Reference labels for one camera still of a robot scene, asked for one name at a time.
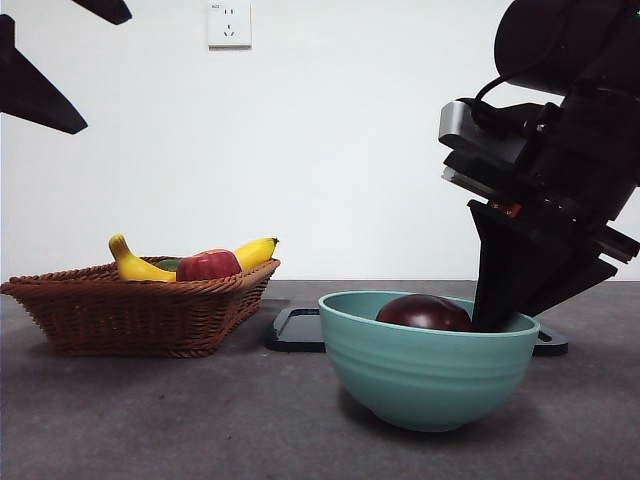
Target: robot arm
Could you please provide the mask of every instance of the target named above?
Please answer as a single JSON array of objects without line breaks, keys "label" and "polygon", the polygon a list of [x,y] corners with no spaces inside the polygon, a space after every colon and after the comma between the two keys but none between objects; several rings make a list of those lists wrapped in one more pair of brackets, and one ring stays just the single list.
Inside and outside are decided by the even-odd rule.
[{"label": "robot arm", "polygon": [[[131,18],[123,0],[73,0],[119,25]],[[75,134],[87,126],[65,96],[15,46],[15,22],[0,15],[0,112]]]},{"label": "robot arm", "polygon": [[471,201],[481,240],[475,329],[537,315],[612,277],[640,244],[613,230],[640,180],[638,0],[516,0],[495,42],[502,81],[564,96],[560,106],[446,105],[444,177]]}]

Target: gray tabletop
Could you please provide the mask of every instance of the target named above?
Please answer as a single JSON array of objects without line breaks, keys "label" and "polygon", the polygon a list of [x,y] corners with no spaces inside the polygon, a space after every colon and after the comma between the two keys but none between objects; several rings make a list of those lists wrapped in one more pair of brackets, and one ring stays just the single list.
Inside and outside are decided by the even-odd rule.
[{"label": "gray tabletop", "polygon": [[2,479],[640,478],[640,283],[610,282],[541,315],[569,353],[459,430],[378,420],[322,353],[268,350],[279,311],[328,292],[472,298],[472,282],[272,281],[258,313],[201,359],[61,358],[3,298]]}]

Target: woven basket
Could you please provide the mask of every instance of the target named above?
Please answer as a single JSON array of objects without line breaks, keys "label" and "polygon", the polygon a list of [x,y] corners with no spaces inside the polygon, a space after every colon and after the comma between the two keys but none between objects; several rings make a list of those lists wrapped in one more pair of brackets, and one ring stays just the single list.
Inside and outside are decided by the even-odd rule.
[{"label": "woven basket", "polygon": [[279,265],[271,259],[222,279],[164,283],[120,280],[111,263],[13,277],[0,292],[24,306],[61,355],[204,357],[258,310]]}]

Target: black tray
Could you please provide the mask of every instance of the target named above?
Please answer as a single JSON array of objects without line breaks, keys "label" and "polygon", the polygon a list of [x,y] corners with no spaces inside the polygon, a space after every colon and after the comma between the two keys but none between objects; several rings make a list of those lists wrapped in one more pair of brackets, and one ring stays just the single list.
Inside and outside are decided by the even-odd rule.
[{"label": "black tray", "polygon": [[[317,308],[285,308],[267,330],[265,346],[278,352],[324,352],[324,339]],[[538,356],[564,355],[568,340],[559,333],[541,327],[533,354]]]}]

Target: ceramic bowl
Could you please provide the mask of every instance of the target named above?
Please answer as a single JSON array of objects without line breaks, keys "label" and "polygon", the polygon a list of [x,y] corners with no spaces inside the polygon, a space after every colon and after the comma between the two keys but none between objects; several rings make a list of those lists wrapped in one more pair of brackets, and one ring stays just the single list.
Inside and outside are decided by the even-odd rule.
[{"label": "ceramic bowl", "polygon": [[[515,315],[498,333],[449,332],[378,322],[408,292],[352,291],[319,299],[327,355],[346,390],[382,420],[443,432],[479,420],[521,383],[540,325]],[[473,302],[445,297],[467,310]]]}]

